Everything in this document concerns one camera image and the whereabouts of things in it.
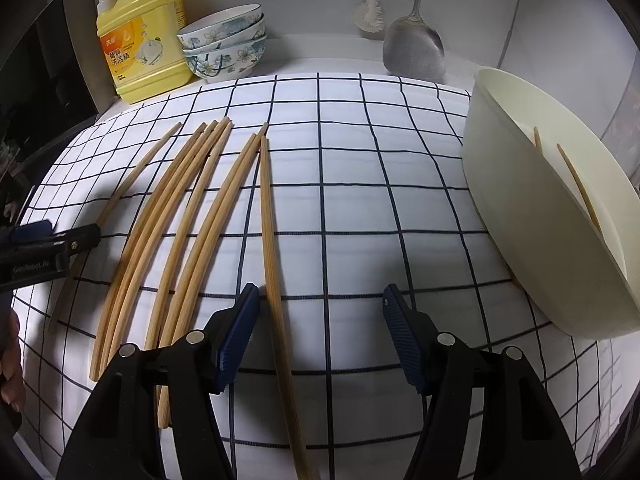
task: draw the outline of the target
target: bottle label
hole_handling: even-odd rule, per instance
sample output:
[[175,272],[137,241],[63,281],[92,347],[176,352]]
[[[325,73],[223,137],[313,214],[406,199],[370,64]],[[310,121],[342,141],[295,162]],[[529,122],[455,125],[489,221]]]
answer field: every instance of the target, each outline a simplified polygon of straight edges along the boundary
[[181,60],[176,32],[183,26],[182,3],[170,2],[101,36],[102,51],[116,86]]

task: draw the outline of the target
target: silver screw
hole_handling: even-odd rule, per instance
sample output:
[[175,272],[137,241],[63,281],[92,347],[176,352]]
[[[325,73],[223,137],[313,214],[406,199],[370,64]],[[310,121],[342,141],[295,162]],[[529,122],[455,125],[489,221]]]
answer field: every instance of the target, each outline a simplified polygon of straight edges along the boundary
[[195,345],[204,339],[204,332],[202,330],[193,330],[187,334],[187,343]]
[[520,359],[522,359],[522,351],[515,346],[510,346],[509,348],[507,348],[507,355],[514,361],[519,361]]
[[456,342],[456,338],[448,332],[438,334],[438,343],[444,346],[452,346]]
[[131,357],[135,351],[136,347],[131,343],[127,343],[126,345],[122,345],[120,347],[118,354],[120,354],[120,357]]

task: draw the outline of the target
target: bowl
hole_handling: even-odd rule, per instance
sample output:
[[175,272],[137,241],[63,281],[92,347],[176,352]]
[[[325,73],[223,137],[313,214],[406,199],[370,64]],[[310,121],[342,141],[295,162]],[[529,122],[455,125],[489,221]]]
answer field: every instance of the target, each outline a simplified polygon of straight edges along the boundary
[[[556,155],[556,161],[541,156],[520,124],[539,129],[543,155],[562,147],[602,234],[571,189],[574,177],[559,171],[567,164]],[[640,330],[640,200],[578,117],[523,79],[483,68],[469,105],[462,159],[489,234],[553,323],[592,339]]]
[[245,43],[250,40],[257,40],[264,36],[264,15],[259,22],[254,23],[251,27],[247,27],[245,30],[241,30],[224,40],[215,41],[208,45],[201,46],[199,48],[190,48],[189,50],[183,49],[182,52],[185,56],[195,56],[196,54],[202,54],[204,52],[211,52],[213,50],[219,50],[221,48],[227,48],[239,43]]
[[228,81],[248,76],[264,53],[267,36],[249,40],[227,48],[203,52],[201,54],[184,53],[191,71],[207,83]]
[[261,17],[262,6],[259,4],[220,10],[181,28],[178,40],[185,50],[199,48],[237,34],[260,21]]

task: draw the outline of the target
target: metal spatula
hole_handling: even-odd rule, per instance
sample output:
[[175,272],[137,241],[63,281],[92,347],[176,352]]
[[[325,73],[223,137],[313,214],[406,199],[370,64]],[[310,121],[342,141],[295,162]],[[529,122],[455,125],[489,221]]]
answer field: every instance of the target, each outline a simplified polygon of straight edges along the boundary
[[420,1],[414,10],[387,29],[383,62],[393,75],[443,82],[444,48],[438,33],[420,17]]

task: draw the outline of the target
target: checkered tablecloth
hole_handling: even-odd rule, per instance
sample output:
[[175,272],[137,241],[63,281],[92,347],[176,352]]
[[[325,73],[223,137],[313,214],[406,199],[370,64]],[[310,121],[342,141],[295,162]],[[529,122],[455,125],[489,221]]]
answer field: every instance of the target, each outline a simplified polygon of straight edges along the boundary
[[[94,384],[94,334],[122,248],[143,202],[201,122],[228,114],[234,129],[190,243],[249,134],[270,122],[273,195],[284,307],[298,406],[322,479],[400,479],[422,427],[382,317],[397,283],[411,306],[469,346],[521,348],[574,444],[582,468],[618,420],[620,374],[611,341],[560,332],[511,283],[479,219],[460,147],[469,94],[391,76],[309,73],[192,86],[97,123],[78,135],[36,190],[23,222],[56,230],[95,220],[130,168],[176,121],[181,131],[120,200],[55,332],[44,329],[62,284],[15,291],[28,403],[22,433],[53,472]],[[194,319],[231,306],[246,282],[264,283],[257,164],[220,241]],[[142,346],[156,287],[189,192],[140,290],[127,340]],[[238,478],[296,477],[263,311],[236,382],[212,403]],[[460,478],[474,471],[482,391],[474,392]],[[167,476],[179,478],[171,430]]]

